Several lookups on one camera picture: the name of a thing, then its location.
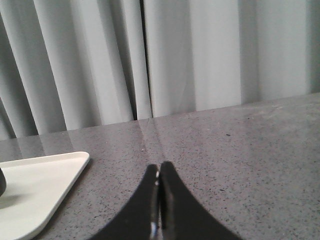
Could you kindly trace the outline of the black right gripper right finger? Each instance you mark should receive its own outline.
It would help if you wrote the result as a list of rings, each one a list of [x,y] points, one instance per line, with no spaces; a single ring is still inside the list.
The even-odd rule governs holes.
[[[164,240],[240,239],[203,208],[169,161],[160,166],[159,198]]]

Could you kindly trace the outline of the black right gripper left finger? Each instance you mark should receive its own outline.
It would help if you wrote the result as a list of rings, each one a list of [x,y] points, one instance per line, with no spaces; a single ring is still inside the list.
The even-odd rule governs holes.
[[[91,239],[154,240],[159,223],[159,174],[157,165],[148,165],[125,206]]]

